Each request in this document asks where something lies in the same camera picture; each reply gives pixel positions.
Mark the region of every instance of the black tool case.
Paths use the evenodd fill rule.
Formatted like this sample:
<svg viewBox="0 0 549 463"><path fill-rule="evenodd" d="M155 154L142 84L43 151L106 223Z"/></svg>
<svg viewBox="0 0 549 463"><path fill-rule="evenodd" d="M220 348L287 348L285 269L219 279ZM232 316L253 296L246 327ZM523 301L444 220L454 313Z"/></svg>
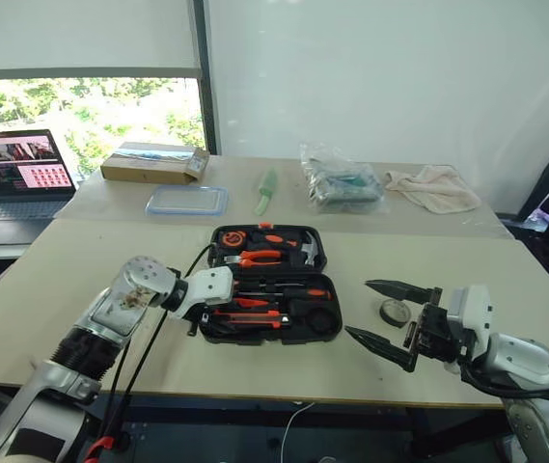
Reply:
<svg viewBox="0 0 549 463"><path fill-rule="evenodd" d="M303 246L311 241L314 261L307 263ZM299 344L332 340L341 331L336 290L321 273L327 258L317 230L294 225L225 226L214 231L212 243L216 246L207 257L209 266L228 265L235 283L231 303L209 307L202 315L199 327L208 341L258 345L264 340L280 340ZM243 252L263 251L281 255L253 261L280 263L245 266L246 262L226 261L241 259Z"/></svg>

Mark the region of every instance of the clear plastic lid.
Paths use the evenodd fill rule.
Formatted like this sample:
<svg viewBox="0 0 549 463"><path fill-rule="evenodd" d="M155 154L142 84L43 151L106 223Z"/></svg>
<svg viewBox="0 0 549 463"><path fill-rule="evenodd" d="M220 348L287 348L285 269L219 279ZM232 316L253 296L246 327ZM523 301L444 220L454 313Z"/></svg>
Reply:
<svg viewBox="0 0 549 463"><path fill-rule="evenodd" d="M151 195L147 214L222 215L227 208L227 188L163 185Z"/></svg>

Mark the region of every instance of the cardboard box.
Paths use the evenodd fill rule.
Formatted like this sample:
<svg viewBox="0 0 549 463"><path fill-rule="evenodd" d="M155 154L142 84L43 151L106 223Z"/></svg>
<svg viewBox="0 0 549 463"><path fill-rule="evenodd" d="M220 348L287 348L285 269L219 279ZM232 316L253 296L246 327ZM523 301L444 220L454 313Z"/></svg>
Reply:
<svg viewBox="0 0 549 463"><path fill-rule="evenodd" d="M187 185L201 179L208 160L209 153L199 148L126 142L100 170L108 180Z"/></svg>

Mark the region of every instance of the pliers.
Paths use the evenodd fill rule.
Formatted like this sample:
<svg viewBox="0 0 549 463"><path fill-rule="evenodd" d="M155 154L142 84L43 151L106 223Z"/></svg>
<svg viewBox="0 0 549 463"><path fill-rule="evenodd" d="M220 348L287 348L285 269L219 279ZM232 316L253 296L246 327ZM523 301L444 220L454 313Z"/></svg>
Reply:
<svg viewBox="0 0 549 463"><path fill-rule="evenodd" d="M276 249L264 249L261 251L242 251L239 256L226 256L225 263L236 263L242 268L253 267L255 265L280 265L280 260L269 260L266 262L256 261L256 259L280 259L283 252Z"/></svg>

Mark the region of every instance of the laptop keyboard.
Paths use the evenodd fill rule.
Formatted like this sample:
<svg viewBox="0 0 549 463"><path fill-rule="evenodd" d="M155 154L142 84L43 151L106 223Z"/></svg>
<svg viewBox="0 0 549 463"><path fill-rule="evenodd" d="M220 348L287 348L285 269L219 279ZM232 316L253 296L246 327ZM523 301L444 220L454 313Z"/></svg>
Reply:
<svg viewBox="0 0 549 463"><path fill-rule="evenodd" d="M1 203L0 221L52 219L68 201Z"/></svg>

